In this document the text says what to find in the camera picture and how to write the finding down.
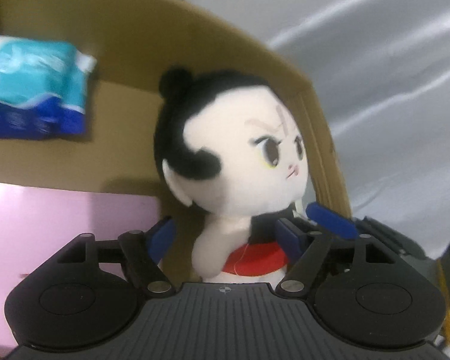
silver fabric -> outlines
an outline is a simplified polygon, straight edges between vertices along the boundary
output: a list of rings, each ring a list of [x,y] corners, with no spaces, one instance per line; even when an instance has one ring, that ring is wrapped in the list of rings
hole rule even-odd
[[[450,241],[450,0],[189,1],[312,79],[354,215],[440,256]]]

ribbed gray plate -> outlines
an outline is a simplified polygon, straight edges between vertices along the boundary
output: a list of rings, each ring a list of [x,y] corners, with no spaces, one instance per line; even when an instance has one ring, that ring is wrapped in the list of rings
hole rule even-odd
[[[9,360],[444,360],[430,345],[377,352],[346,344],[305,303],[273,295],[266,284],[187,283],[174,297],[145,304],[125,333],[74,353],[27,347]]]

doll's eye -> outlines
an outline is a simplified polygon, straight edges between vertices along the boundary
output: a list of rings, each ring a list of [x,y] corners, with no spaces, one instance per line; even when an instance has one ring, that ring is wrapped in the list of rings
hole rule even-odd
[[[278,165],[280,162],[279,141],[271,136],[263,136],[251,143],[262,149],[263,158],[270,167],[275,168]]]
[[[301,161],[303,160],[303,142],[302,139],[300,137],[296,137],[295,138],[295,149],[296,149],[296,154],[298,156],[298,159]]]

plush doll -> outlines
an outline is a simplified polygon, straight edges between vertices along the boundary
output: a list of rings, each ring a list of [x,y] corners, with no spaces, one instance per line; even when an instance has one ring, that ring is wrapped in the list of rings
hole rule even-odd
[[[275,221],[293,218],[308,165],[300,131],[266,80],[233,70],[164,73],[157,169],[183,204],[207,212],[192,266],[205,282],[269,282],[287,259]]]

silver screw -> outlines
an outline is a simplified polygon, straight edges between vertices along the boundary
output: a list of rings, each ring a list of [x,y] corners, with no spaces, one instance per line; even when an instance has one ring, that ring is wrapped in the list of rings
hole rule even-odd
[[[155,294],[162,294],[164,292],[167,292],[170,288],[172,288],[172,286],[166,281],[152,281],[147,286],[147,288],[150,292],[153,292]]]
[[[297,280],[287,280],[281,283],[280,287],[286,292],[300,292],[305,288],[303,283]]]

